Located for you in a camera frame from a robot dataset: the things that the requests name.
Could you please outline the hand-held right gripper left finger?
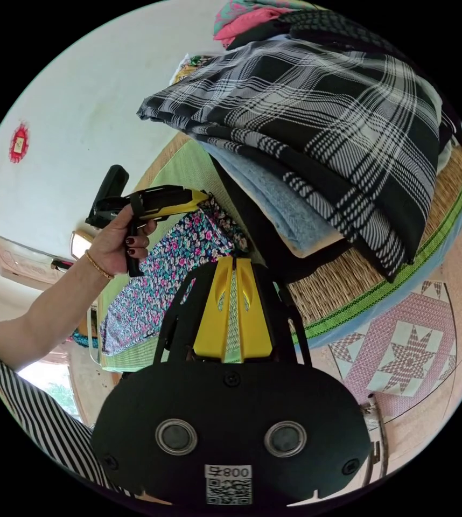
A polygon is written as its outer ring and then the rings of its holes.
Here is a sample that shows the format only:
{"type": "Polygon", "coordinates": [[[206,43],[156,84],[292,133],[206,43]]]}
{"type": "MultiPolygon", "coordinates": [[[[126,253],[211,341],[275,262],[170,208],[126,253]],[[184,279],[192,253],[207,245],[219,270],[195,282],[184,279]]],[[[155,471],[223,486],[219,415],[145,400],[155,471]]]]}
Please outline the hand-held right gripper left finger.
{"type": "Polygon", "coordinates": [[[215,272],[193,345],[195,355],[204,360],[223,360],[227,347],[233,257],[221,257],[214,265],[215,272]]]}

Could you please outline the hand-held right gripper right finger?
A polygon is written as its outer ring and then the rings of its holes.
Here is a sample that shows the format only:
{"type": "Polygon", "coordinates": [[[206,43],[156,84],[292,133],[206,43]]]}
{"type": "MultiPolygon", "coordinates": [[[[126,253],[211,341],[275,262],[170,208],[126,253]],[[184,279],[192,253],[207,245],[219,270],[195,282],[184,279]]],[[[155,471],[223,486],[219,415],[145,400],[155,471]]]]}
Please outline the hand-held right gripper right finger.
{"type": "Polygon", "coordinates": [[[272,344],[253,265],[248,258],[236,260],[236,287],[241,360],[266,359],[271,355],[272,344]]]}

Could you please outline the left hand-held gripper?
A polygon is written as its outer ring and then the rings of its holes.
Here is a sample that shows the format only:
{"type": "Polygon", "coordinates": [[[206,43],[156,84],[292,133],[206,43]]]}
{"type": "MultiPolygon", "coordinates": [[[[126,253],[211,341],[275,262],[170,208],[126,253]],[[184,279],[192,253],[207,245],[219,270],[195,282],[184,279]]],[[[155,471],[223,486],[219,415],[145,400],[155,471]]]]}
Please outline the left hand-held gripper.
{"type": "MultiPolygon", "coordinates": [[[[126,197],[99,199],[92,206],[87,223],[101,231],[116,218],[126,205],[130,205],[134,216],[128,225],[127,235],[134,236],[147,221],[154,220],[158,225],[170,216],[196,211],[198,206],[208,199],[209,195],[206,192],[182,186],[166,185],[147,188],[126,197]]],[[[88,250],[85,252],[85,266],[92,266],[103,278],[113,278],[97,266],[88,255],[88,250]]],[[[143,274],[139,268],[139,263],[136,259],[127,258],[127,273],[131,278],[143,274]]]]}

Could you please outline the person's left hand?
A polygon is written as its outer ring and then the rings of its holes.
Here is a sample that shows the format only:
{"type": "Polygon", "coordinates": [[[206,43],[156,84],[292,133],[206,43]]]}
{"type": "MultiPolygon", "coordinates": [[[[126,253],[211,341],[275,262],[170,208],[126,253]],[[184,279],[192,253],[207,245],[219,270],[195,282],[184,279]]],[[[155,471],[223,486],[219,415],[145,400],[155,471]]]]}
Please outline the person's left hand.
{"type": "Polygon", "coordinates": [[[134,213],[126,205],[107,227],[94,239],[88,255],[109,276],[114,277],[128,271],[127,258],[143,262],[148,254],[149,237],[155,232],[157,223],[149,220],[134,236],[127,235],[128,225],[134,213]]]}

